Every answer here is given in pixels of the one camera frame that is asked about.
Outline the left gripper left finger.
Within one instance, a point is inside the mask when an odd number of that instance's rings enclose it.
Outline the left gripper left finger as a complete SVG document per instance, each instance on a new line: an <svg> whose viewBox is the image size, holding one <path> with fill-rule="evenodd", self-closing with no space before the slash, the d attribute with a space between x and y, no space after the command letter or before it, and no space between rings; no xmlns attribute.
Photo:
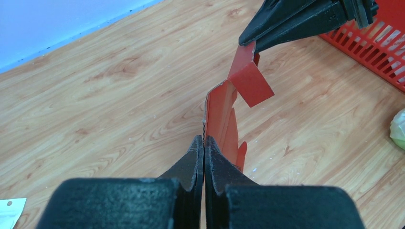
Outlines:
<svg viewBox="0 0 405 229"><path fill-rule="evenodd" d="M203 139L155 178L72 178L52 194L39 229L198 229Z"/></svg>

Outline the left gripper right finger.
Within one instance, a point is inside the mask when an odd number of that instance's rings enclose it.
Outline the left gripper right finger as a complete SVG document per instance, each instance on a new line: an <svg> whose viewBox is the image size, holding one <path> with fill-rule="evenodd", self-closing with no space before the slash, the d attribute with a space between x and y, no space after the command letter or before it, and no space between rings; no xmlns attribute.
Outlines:
<svg viewBox="0 0 405 229"><path fill-rule="evenodd" d="M206 226L209 229L362 229L351 197L332 186L263 186L205 142Z"/></svg>

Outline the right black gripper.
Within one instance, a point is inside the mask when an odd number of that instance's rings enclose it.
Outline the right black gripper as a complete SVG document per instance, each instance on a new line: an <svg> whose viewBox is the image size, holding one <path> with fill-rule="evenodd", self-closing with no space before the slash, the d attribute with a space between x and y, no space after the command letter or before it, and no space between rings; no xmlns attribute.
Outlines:
<svg viewBox="0 0 405 229"><path fill-rule="evenodd" d="M373 23L374 0L266 0L239 36L239 45L255 42L254 53L278 44L330 32L355 20L359 29Z"/></svg>

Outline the red paper box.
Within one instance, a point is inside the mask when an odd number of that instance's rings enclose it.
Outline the red paper box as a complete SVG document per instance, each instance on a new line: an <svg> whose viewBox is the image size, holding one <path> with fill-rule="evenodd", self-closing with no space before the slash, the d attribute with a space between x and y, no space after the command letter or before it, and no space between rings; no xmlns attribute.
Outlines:
<svg viewBox="0 0 405 229"><path fill-rule="evenodd" d="M239 139L236 115L275 95L258 68L259 59L256 42L238 46L228 76L208 92L204 102L204 142L213 138L224 157L240 171L247 142Z"/></svg>

